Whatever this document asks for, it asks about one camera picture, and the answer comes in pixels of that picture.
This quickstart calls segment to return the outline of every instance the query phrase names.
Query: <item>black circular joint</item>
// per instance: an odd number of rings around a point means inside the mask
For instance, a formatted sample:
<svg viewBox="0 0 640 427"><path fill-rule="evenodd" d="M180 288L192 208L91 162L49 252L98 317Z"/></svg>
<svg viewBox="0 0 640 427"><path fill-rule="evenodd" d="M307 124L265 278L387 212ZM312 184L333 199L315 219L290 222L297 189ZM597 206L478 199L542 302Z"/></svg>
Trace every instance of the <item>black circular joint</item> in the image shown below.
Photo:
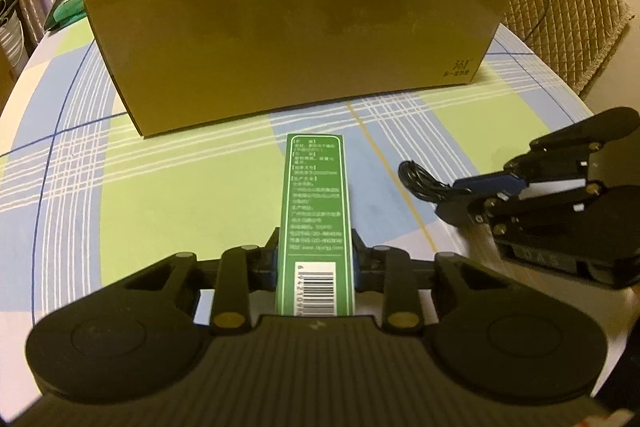
<svg viewBox="0 0 640 427"><path fill-rule="evenodd" d="M116 403L158 391L193 367L203 336L191 317L156 292L118 297L78 301L36 324L25 352L43 393Z"/></svg>
<svg viewBox="0 0 640 427"><path fill-rule="evenodd" d="M455 380L520 405L590 392L607 355L590 317L528 290L477 292L441 320L432 342Z"/></svg>

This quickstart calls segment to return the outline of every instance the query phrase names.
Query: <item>ribbed black surface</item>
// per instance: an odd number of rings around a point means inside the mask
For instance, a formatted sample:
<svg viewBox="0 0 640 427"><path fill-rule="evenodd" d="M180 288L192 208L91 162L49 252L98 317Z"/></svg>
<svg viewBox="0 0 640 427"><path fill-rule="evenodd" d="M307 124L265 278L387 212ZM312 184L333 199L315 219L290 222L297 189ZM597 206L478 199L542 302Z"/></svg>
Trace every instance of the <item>ribbed black surface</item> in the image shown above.
<svg viewBox="0 0 640 427"><path fill-rule="evenodd" d="M477 396L418 339L382 333L370 317L264 317L251 333L216 339L186 378L151 397L95 406L46 396L16 425L570 427L602 412L586 397L518 407Z"/></svg>

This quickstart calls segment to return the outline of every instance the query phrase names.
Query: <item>checkered tablecloth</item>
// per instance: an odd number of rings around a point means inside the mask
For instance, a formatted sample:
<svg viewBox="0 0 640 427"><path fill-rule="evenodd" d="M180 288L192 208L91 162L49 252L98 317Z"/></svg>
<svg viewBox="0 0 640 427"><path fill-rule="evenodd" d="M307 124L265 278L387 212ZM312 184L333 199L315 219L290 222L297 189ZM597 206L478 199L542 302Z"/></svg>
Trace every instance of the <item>checkered tablecloth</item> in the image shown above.
<svg viewBox="0 0 640 427"><path fill-rule="evenodd" d="M351 221L367 244L396 245L422 259L465 253L570 302L607 331L610 367L636 316L630 291L504 265L486 230L461 235L396 177L406 158L445 182L494 171L534 137L589 114L501 26L469 86L327 103L143 140L88 23L46 36L0 117L0 414L11 418L38 396L24 342L44 314L175 251L210 259L263 244L280 221L290 132L344 136Z"/></svg>

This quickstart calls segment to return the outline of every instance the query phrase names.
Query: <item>brown quilted fabric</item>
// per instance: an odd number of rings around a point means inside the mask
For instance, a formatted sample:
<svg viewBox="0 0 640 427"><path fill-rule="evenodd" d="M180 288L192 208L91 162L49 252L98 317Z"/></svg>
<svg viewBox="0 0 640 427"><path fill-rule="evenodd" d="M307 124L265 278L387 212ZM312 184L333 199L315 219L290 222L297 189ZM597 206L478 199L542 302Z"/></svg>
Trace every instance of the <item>brown quilted fabric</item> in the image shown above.
<svg viewBox="0 0 640 427"><path fill-rule="evenodd" d="M504 24L524 39L542 16L544 5L545 0L511 0ZM526 44L580 93L607 64L633 17L623 0L550 0L546 19Z"/></svg>

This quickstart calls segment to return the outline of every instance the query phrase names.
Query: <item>green box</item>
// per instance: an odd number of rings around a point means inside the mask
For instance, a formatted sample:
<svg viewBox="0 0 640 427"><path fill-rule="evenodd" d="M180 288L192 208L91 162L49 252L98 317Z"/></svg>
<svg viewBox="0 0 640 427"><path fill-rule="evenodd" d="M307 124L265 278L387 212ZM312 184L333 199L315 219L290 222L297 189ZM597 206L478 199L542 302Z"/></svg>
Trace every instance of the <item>green box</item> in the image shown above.
<svg viewBox="0 0 640 427"><path fill-rule="evenodd" d="M280 315L352 315L353 252L342 136L290 134L278 247Z"/></svg>

